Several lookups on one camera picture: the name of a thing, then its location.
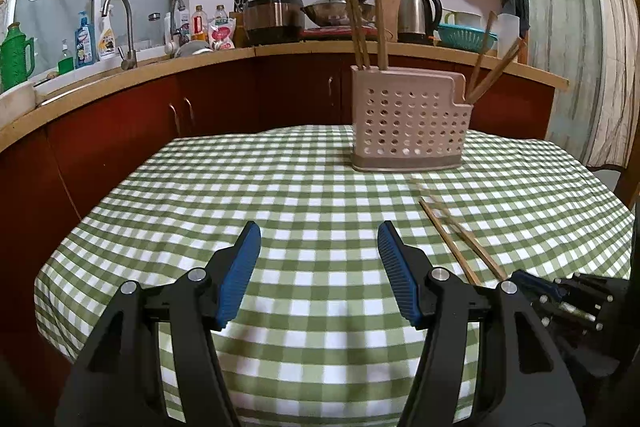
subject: white bowl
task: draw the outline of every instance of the white bowl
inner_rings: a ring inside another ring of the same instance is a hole
[[[29,81],[0,94],[0,129],[36,108],[36,92]]]

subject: curtain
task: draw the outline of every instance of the curtain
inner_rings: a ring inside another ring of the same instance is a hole
[[[605,69],[602,111],[595,131],[590,167],[625,168],[640,108],[638,6],[636,0],[602,0]]]
[[[529,65],[570,82],[556,90],[546,139],[585,162],[600,107],[600,0],[529,0],[529,10]]]

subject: dining table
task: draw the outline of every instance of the dining table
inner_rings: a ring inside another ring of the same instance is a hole
[[[628,277],[632,214],[551,142],[470,130],[460,167],[425,172],[359,172],[352,148],[349,125],[172,140],[42,267],[34,282],[40,333],[73,362],[123,282],[171,283],[255,221],[261,250],[238,315],[212,332],[239,418],[395,426],[426,331],[398,311],[376,243],[379,225],[390,220],[405,244],[465,280],[420,197],[443,202],[507,275]],[[482,285],[497,285],[447,230]],[[472,408],[478,331],[468,325],[457,418]],[[165,323],[159,352],[167,412],[184,420]]]

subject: chopsticks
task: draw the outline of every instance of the chopsticks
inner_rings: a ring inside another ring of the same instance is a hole
[[[443,241],[445,243],[447,243],[447,246],[449,247],[449,250],[453,254],[453,257],[455,257],[456,261],[458,261],[458,263],[460,264],[460,267],[462,268],[462,271],[465,273],[466,280],[468,280],[471,284],[474,284],[476,286],[480,286],[481,282],[478,279],[478,276],[476,275],[476,272],[471,270],[471,267],[466,262],[466,259],[462,255],[462,252],[458,249],[456,244],[453,242],[453,239],[451,238],[449,233],[447,233],[447,231],[444,229],[442,223],[437,218],[437,216],[435,215],[433,210],[431,210],[429,205],[422,198],[420,198],[420,200],[418,200],[418,201],[420,203],[420,206],[424,210],[424,213],[427,214],[429,219],[431,219],[431,222],[433,223],[433,226],[436,227],[436,230],[438,230],[438,233],[440,234],[440,237],[443,239]]]
[[[436,201],[433,197],[431,197],[431,200],[433,200],[434,206],[439,211],[442,212],[442,214],[445,216],[449,224],[456,229],[456,231],[462,237],[465,243],[468,244],[469,247],[471,247],[471,250],[473,250],[475,254],[480,259],[482,259],[482,261],[487,265],[489,270],[491,270],[491,272],[495,275],[496,279],[498,279],[498,281],[507,280],[508,277],[505,271],[502,269],[501,266],[499,266],[493,260],[491,255],[489,255],[489,253],[484,249],[484,247],[480,245],[480,243],[478,243],[478,239],[476,238],[474,233],[471,232],[470,230],[465,229],[453,216],[451,216],[451,213],[443,203]],[[433,226],[436,228],[436,230],[438,230],[440,237],[447,244],[447,246],[449,247],[449,250],[451,250],[451,252],[453,253],[453,256],[456,258],[456,261],[458,261],[458,263],[460,264],[460,267],[462,268],[462,271],[464,272],[466,279],[471,284],[480,285],[480,280],[478,279],[478,276],[473,270],[471,270],[471,267],[466,262],[466,259],[462,255],[462,252],[458,249],[458,247],[456,247],[455,243],[453,242],[453,239],[451,238],[449,233],[447,233],[447,231],[444,229],[442,222],[435,215],[435,212],[433,212],[433,209],[427,204],[424,198],[420,198],[418,200],[418,203],[420,203],[420,206],[424,210],[424,213],[427,214],[427,216],[433,223]]]
[[[474,87],[476,87],[476,82],[478,81],[478,75],[480,74],[480,64],[482,63],[482,57],[488,51],[487,44],[489,43],[489,33],[491,32],[491,26],[494,25],[494,22],[498,16],[494,12],[489,13],[489,17],[486,20],[486,28],[484,29],[484,36],[482,37],[482,46],[480,47],[480,53],[478,54],[478,58],[476,59],[476,65],[474,66],[474,72],[471,74],[471,79],[466,86],[466,90],[468,92],[472,92]]]
[[[484,93],[486,93],[500,78],[502,72],[507,68],[511,61],[516,57],[521,47],[523,47],[524,41],[521,38],[517,38],[506,55],[498,63],[498,65],[487,74],[484,79],[478,84],[471,93],[466,96],[466,103],[471,105],[475,104]]]
[[[376,0],[376,28],[378,30],[378,69],[389,69],[389,55],[386,52],[385,11],[382,0]]]
[[[345,0],[347,3],[347,15],[349,16],[349,24],[351,25],[351,41],[353,41],[353,52],[356,55],[356,66],[359,70],[363,70],[362,50],[360,49],[360,40],[356,31],[356,15],[353,13],[353,5],[351,0]]]
[[[347,1],[347,15],[349,16],[349,24],[351,25],[351,40],[356,55],[356,65],[359,70],[369,69],[371,62],[369,60],[369,52],[367,51],[367,40],[362,31],[362,10],[358,0]]]
[[[465,243],[468,244],[469,247],[471,247],[471,250],[476,252],[476,255],[480,259],[482,259],[482,261],[489,267],[489,270],[491,270],[491,272],[496,276],[496,278],[499,281],[507,280],[508,277],[505,271],[502,269],[500,265],[498,265],[494,261],[494,259],[489,255],[489,253],[484,249],[484,247],[480,245],[480,243],[478,243],[478,239],[476,238],[474,233],[471,232],[470,230],[465,229],[451,215],[451,213],[449,212],[449,209],[443,203],[441,203],[440,201],[436,201],[435,199],[433,199],[433,197],[431,198],[431,200],[433,201],[433,205],[444,214],[447,221],[456,229],[458,234],[462,236]]]

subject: blue gripper pad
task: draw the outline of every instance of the blue gripper pad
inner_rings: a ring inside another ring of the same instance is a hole
[[[238,245],[238,253],[220,285],[220,303],[216,313],[216,322],[224,329],[229,321],[238,315],[244,292],[254,272],[255,262],[260,253],[260,228],[251,223],[244,241]]]
[[[402,317],[415,328],[422,318],[418,307],[418,286],[411,275],[401,253],[402,243],[398,245],[392,236],[389,223],[378,227],[378,252],[385,266],[386,276],[396,297],[396,303]]]

